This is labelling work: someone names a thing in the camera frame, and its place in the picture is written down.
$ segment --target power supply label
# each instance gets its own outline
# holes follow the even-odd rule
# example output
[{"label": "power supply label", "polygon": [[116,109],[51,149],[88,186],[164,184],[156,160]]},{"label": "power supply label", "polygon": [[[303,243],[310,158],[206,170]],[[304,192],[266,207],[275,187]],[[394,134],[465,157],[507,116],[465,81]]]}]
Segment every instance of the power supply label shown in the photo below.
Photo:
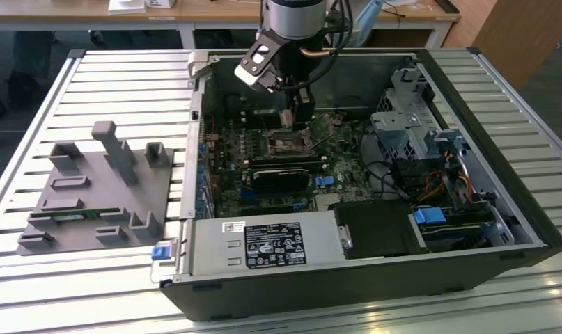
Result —
[{"label": "power supply label", "polygon": [[299,223],[246,226],[246,266],[250,269],[306,264]]}]

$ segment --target desk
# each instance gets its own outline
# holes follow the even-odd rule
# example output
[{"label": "desk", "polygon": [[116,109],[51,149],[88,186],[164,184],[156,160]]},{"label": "desk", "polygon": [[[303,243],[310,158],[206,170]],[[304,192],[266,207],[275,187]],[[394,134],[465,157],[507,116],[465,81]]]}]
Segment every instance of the desk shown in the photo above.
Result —
[{"label": "desk", "polygon": [[[0,30],[179,30],[186,49],[195,49],[199,29],[256,29],[258,0],[178,0],[171,9],[108,14],[108,0],[0,0]],[[447,14],[434,0],[399,6],[398,19],[382,12],[374,29],[430,30],[426,46],[441,47],[458,14]]]}]

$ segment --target gray floor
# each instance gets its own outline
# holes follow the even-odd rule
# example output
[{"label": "gray floor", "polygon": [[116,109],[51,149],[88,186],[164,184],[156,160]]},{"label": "gray floor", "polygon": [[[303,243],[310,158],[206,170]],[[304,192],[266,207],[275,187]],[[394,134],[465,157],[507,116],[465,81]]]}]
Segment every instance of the gray floor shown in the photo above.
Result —
[{"label": "gray floor", "polygon": [[[59,32],[56,33],[57,43],[53,45],[51,74],[41,80],[41,86],[47,90],[60,70],[65,55],[71,49],[97,49],[89,41],[87,32]],[[179,48],[179,35],[176,32],[155,32],[147,36],[140,31],[134,31],[135,46],[140,49],[175,49]],[[227,36],[202,36],[200,46],[208,47],[212,44],[227,45]],[[7,84],[5,79],[11,73],[11,50],[12,33],[0,32],[0,98],[5,101]],[[552,52],[538,73],[534,75],[527,87],[521,94],[536,109],[544,120],[562,139],[562,42],[561,47]],[[43,100],[43,93],[39,94],[37,104],[27,110],[9,111],[0,119],[0,176],[8,164],[13,150],[19,145],[23,133],[29,126],[39,104]]]}]

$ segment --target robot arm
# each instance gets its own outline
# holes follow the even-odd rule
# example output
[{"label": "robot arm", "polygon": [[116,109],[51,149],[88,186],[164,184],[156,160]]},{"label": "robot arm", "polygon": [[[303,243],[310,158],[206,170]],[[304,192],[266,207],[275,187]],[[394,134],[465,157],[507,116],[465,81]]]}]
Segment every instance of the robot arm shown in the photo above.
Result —
[{"label": "robot arm", "polygon": [[[270,92],[286,93],[292,115],[288,124],[296,129],[314,112],[310,84],[330,71],[341,50],[355,44],[353,40],[365,41],[371,31],[382,0],[355,1],[335,0],[330,7],[326,0],[263,2],[258,40],[242,57],[235,75],[250,86],[259,84]],[[351,4],[361,7],[355,18]],[[335,48],[322,50],[329,34],[338,35]],[[326,64],[312,73],[325,58]]]}]

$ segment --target person's leg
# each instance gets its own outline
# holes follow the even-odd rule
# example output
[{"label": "person's leg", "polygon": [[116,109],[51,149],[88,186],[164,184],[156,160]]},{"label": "person's leg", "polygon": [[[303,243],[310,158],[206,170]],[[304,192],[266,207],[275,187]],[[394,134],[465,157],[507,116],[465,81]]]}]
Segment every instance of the person's leg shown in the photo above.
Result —
[{"label": "person's leg", "polygon": [[103,42],[108,49],[132,49],[132,36],[126,30],[102,30]]},{"label": "person's leg", "polygon": [[13,33],[13,68],[8,79],[8,105],[13,109],[27,107],[39,89],[37,81],[49,72],[51,31],[15,31]]}]

